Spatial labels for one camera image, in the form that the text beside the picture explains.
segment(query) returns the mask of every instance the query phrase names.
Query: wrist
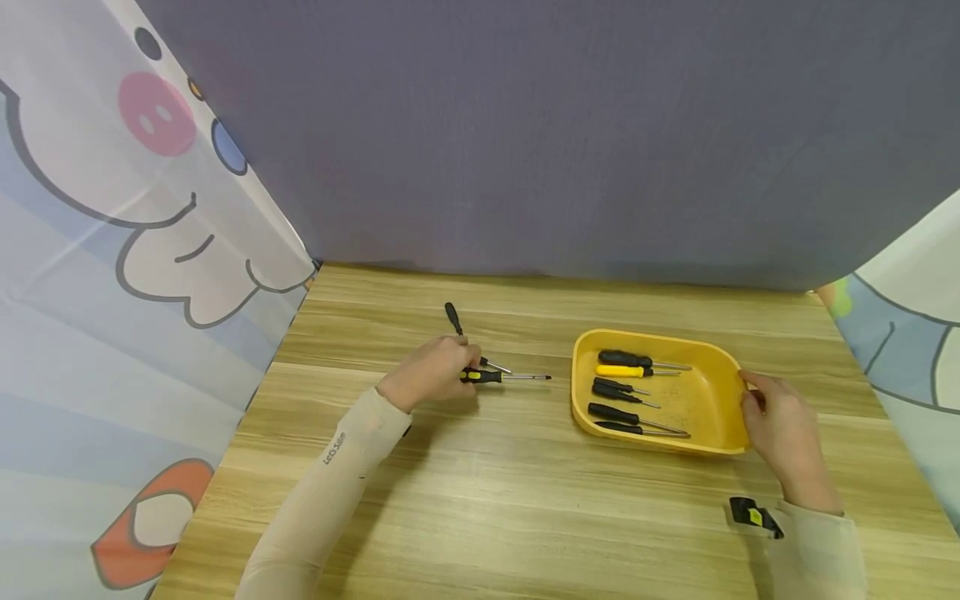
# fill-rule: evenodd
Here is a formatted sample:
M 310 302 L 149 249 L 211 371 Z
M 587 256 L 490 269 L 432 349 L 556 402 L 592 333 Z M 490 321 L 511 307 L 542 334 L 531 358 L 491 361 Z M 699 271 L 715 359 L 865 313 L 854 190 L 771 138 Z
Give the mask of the wrist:
M 780 480 L 783 499 L 802 509 L 843 516 L 843 500 L 833 485 L 829 472 L 806 473 L 783 477 Z
M 409 389 L 392 377 L 392 375 L 393 374 L 390 373 L 383 379 L 380 379 L 380 383 L 376 384 L 376 391 L 397 409 L 409 415 L 417 408 L 420 401 L 414 395 L 410 394 Z

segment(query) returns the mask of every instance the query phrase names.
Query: arm sleeve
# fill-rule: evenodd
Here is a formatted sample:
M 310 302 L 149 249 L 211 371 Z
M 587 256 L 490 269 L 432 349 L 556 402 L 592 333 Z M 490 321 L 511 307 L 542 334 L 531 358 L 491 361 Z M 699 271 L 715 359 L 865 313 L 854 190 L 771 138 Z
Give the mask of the arm sleeve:
M 862 600 L 867 569 L 856 526 L 848 518 L 782 501 L 773 512 L 783 538 L 767 554 L 777 600 Z
M 236 598 L 314 597 L 324 563 L 367 487 L 367 473 L 390 454 L 410 420 L 374 388 L 360 396 L 263 533 Z

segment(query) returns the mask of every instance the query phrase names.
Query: wooden table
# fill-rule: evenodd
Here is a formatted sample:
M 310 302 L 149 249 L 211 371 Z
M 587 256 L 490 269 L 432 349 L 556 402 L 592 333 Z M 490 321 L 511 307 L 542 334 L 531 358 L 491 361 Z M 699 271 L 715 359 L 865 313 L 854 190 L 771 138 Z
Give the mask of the wooden table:
M 553 381 L 418 409 L 327 565 L 322 597 L 753 598 L 760 540 L 731 495 L 779 489 L 754 453 L 705 459 L 602 440 L 570 416 L 570 352 L 611 327 L 711 342 L 789 378 L 821 415 L 876 598 L 960 597 L 960 545 L 814 295 L 324 266 L 154 596 L 231 597 L 286 493 L 354 399 L 434 335 Z

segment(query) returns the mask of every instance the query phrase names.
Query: right hand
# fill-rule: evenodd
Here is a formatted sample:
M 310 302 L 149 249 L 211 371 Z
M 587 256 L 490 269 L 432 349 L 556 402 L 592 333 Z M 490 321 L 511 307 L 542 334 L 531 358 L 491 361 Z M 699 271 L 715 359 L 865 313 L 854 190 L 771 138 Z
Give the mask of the right hand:
M 480 347 L 463 336 L 443 335 L 411 352 L 376 390 L 405 413 L 427 400 L 471 397 L 473 384 L 460 380 L 464 367 L 480 367 Z
M 841 516 L 843 501 L 820 449 L 817 414 L 804 397 L 778 377 L 749 371 L 740 376 L 755 390 L 740 406 L 756 452 L 780 480 L 783 499 L 801 508 Z

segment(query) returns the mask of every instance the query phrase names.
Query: plastic tray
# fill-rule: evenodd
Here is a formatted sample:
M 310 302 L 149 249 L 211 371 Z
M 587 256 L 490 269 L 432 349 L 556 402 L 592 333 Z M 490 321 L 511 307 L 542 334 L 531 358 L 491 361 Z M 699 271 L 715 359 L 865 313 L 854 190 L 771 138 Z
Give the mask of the plastic tray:
M 595 396 L 590 387 L 602 349 L 618 349 L 650 356 L 655 362 L 688 365 L 691 371 L 680 376 L 643 378 L 608 377 L 650 392 L 649 398 L 660 409 L 622 400 Z M 737 375 L 740 366 L 724 350 L 691 340 L 659 335 L 592 329 L 573 347 L 573 374 L 570 377 L 570 401 L 573 418 L 588 433 L 632 444 L 651 444 L 699 454 L 742 454 L 750 448 L 740 411 L 740 397 L 747 389 Z M 688 439 L 638 436 L 594 425 L 601 420 L 587 413 L 590 402 L 601 402 L 620 410 L 637 413 L 651 420 L 688 432 Z

